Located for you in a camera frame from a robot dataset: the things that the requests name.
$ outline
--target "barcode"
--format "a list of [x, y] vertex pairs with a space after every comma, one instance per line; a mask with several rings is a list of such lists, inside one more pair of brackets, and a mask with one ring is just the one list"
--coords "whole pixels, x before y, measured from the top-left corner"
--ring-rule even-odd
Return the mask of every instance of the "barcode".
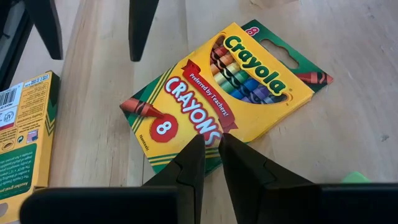
[[16, 92], [17, 88], [5, 91], [4, 93], [0, 93], [0, 106], [12, 103], [15, 99]]

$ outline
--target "wooden surface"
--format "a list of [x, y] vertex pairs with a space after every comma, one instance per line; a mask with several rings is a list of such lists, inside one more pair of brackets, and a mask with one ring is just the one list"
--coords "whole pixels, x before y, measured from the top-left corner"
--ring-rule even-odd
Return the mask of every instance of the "wooden surface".
[[[13, 84], [62, 78], [50, 186], [139, 186], [154, 173], [118, 104], [231, 22], [257, 19], [335, 81], [250, 145], [314, 181], [360, 171], [398, 180], [398, 1], [164, 0], [141, 62], [129, 61], [128, 0], [57, 0], [64, 61], [35, 30]], [[236, 223], [220, 167], [202, 223]]]

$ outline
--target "green crayon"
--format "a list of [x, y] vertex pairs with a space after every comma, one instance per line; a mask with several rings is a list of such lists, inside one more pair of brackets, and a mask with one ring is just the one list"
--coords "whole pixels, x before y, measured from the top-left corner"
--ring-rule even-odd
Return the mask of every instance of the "green crayon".
[[249, 74], [247, 74], [244, 70], [240, 70], [235, 75], [233, 75], [233, 77], [231, 79], [223, 82], [220, 85], [220, 87], [222, 87], [222, 89], [225, 92], [231, 93], [236, 88], [239, 88], [239, 86], [242, 85], [242, 83], [244, 81], [246, 81], [248, 78], [249, 78]]

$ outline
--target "yellow crayon box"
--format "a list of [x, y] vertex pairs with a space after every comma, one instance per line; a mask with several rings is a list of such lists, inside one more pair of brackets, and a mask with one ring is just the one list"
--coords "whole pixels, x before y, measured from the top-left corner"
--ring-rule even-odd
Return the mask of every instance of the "yellow crayon box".
[[0, 223], [18, 220], [25, 198], [47, 186], [59, 84], [47, 72], [0, 92]]
[[311, 99], [314, 91], [253, 37], [265, 30], [255, 26], [232, 23], [121, 104], [156, 173], [196, 134], [205, 137], [209, 173], [221, 164], [222, 133], [250, 142]]

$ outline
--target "back of crayon box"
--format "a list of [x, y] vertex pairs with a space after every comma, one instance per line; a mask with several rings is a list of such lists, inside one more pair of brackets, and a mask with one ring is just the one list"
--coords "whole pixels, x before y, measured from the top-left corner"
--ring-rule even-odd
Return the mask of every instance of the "back of crayon box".
[[47, 72], [0, 93], [0, 223], [48, 185], [59, 84]]

